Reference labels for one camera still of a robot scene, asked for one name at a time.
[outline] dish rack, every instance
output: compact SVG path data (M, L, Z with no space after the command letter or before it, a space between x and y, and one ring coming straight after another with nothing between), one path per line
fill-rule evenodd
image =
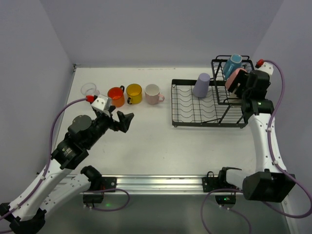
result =
M238 98L230 97L225 88L223 66L231 56L212 60L213 78L204 98L193 95L196 80L173 79L171 83L172 125L193 127L239 127L247 125ZM249 56L242 56L242 66L249 72L254 66Z

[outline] pink mug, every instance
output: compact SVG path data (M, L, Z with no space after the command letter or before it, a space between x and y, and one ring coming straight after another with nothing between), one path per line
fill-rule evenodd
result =
M160 94L160 88L155 84L149 84L148 86L146 86L145 98L147 102L151 105L163 102L165 100L165 96Z

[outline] orange mug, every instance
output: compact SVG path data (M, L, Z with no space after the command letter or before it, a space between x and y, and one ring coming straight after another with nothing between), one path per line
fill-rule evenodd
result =
M125 97L123 95L124 91L125 91L125 87L120 86L120 87L111 88L107 92L107 96L113 100L112 101L113 106L121 107L123 106L123 104L125 104Z

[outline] blue mug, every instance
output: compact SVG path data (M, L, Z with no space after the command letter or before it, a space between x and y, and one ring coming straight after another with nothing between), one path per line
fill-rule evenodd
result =
M242 56L234 54L225 63L223 67L224 80L227 80L230 75L242 66Z

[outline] tabletop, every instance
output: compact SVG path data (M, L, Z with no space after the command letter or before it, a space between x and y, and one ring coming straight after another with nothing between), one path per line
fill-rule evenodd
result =
M132 83L160 87L165 101L150 105L125 103L117 110L134 113L127 133L108 130L89 151L89 156L75 169L92 165L106 175L205 175L215 174L222 167L238 167L247 172L255 170L255 151L248 126L240 128L174 127L171 123L172 79L197 79L208 73L209 67L180 68L77 68L68 103L83 98L81 87L96 84L103 95L110 88ZM113 118L117 120L116 111ZM94 119L95 113L88 102L69 107L63 116L57 143L63 140L68 126L78 115Z

